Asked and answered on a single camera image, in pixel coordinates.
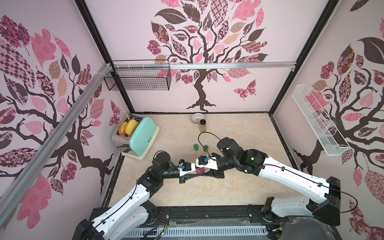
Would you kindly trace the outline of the magenta paint jar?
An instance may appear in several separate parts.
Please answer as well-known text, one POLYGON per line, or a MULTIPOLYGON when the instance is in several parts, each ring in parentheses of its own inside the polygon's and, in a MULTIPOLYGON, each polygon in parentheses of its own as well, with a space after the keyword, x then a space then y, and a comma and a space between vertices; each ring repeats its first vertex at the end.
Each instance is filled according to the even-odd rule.
POLYGON ((203 175, 206 172, 205 168, 196 168, 196 173, 198 175, 203 175))

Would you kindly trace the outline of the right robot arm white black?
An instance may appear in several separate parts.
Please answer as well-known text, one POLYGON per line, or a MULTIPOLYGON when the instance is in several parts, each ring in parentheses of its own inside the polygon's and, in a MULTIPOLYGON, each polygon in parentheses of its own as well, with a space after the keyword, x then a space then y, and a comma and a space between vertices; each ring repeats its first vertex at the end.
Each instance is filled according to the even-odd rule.
POLYGON ((223 138, 217 144, 222 156, 200 156, 195 166, 215 171, 237 169, 245 174, 263 177, 299 193, 295 198, 270 197, 264 209, 276 217, 313 217, 330 225, 341 224, 341 181, 335 177, 318 178, 288 167, 255 149, 244 150, 233 139, 223 138))

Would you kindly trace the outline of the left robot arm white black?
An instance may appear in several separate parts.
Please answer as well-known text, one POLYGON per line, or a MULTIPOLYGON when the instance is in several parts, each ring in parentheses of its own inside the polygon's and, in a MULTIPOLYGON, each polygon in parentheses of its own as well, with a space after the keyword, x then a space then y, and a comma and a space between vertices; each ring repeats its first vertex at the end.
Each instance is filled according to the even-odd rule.
POLYGON ((144 224, 156 207, 148 200, 163 186, 165 179, 181 178, 196 171, 198 159, 175 165, 165 151, 155 154, 152 165, 137 180, 133 189, 117 204, 91 221, 81 221, 74 240, 121 240, 144 224))

